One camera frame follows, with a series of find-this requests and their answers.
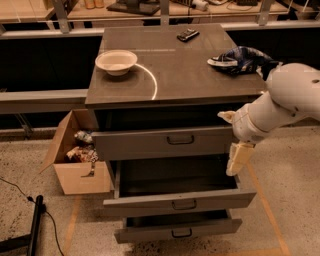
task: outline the black stand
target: black stand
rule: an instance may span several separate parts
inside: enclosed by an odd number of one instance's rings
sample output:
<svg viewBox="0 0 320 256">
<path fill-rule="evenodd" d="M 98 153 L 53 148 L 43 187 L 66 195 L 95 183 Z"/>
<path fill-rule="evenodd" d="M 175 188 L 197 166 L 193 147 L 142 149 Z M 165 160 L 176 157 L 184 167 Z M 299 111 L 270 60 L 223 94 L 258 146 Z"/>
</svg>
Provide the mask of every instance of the black stand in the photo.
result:
<svg viewBox="0 0 320 256">
<path fill-rule="evenodd" d="M 31 233 L 6 241 L 0 242 L 0 253 L 28 246 L 27 256 L 35 256 L 37 249 L 37 239 L 40 227 L 41 214 L 44 212 L 43 196 L 37 196 L 36 205 L 33 213 Z"/>
</svg>

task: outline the box flap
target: box flap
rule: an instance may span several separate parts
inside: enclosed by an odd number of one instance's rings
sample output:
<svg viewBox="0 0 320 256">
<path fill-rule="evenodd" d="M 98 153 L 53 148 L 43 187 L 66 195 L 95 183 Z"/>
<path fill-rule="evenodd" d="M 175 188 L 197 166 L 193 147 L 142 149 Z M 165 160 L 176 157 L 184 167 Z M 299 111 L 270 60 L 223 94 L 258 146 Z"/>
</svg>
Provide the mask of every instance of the box flap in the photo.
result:
<svg viewBox="0 0 320 256">
<path fill-rule="evenodd" d="M 47 155 L 40 167 L 40 172 L 43 172 L 45 169 L 47 169 L 51 164 L 55 162 L 59 149 L 62 145 L 62 140 L 64 138 L 64 134 L 66 133 L 66 128 L 68 126 L 71 116 L 72 112 L 69 112 L 68 115 L 59 123 L 56 133 L 49 146 Z"/>
</svg>

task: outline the concrete floor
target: concrete floor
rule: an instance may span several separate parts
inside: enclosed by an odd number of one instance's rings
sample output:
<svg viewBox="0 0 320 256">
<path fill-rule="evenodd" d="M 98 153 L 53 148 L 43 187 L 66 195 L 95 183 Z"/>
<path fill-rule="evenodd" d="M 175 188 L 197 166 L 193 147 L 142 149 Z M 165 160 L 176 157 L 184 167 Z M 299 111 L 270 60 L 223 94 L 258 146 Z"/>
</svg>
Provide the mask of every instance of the concrete floor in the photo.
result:
<svg viewBox="0 0 320 256">
<path fill-rule="evenodd" d="M 257 195 L 237 210 L 243 224 L 236 234 L 117 244 L 113 232 L 121 220 L 104 215 L 107 194 L 65 196 L 53 168 L 39 173 L 54 130 L 36 130 L 29 140 L 22 132 L 0 133 L 0 177 L 20 186 L 26 195 L 44 196 L 54 217 L 64 255 L 214 255 L 318 256 L 320 251 L 320 126 L 279 128 L 262 143 L 241 172 Z M 30 232 L 34 204 L 13 186 L 0 181 L 0 240 Z M 26 255 L 26 248 L 1 256 Z M 43 215 L 38 255 L 60 255 L 54 229 Z"/>
</svg>

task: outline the white curved line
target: white curved line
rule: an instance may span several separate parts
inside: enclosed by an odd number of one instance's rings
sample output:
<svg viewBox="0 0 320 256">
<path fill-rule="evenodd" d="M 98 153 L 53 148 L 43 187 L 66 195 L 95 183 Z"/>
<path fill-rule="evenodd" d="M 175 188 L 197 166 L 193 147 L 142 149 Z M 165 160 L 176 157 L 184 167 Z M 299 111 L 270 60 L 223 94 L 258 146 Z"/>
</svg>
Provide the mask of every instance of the white curved line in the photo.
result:
<svg viewBox="0 0 320 256">
<path fill-rule="evenodd" d="M 151 76 L 151 78 L 152 78 L 152 80 L 154 82 L 154 94 L 153 94 L 151 100 L 154 100 L 156 98 L 156 95 L 157 95 L 157 92 L 158 92 L 158 83 L 157 83 L 157 80 L 156 80 L 155 76 L 152 74 L 152 72 L 149 69 L 145 68 L 144 66 L 142 66 L 140 64 L 137 64 L 137 63 L 135 65 L 137 67 L 139 67 L 139 68 L 142 68 L 144 71 L 146 71 Z"/>
</svg>

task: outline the cardboard box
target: cardboard box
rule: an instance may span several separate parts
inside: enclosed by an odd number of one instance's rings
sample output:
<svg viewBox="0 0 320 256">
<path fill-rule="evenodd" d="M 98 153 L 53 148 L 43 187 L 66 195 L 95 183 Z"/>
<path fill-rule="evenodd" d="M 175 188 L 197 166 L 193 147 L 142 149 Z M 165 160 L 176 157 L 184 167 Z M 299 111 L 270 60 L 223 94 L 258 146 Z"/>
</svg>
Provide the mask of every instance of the cardboard box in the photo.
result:
<svg viewBox="0 0 320 256">
<path fill-rule="evenodd" d="M 79 130 L 97 130 L 88 110 L 73 110 L 60 122 L 42 164 L 41 172 L 53 164 L 66 195 L 110 192 L 110 175 L 106 163 L 96 162 L 93 177 L 91 163 L 66 163 L 68 151 L 76 146 L 74 134 Z"/>
</svg>

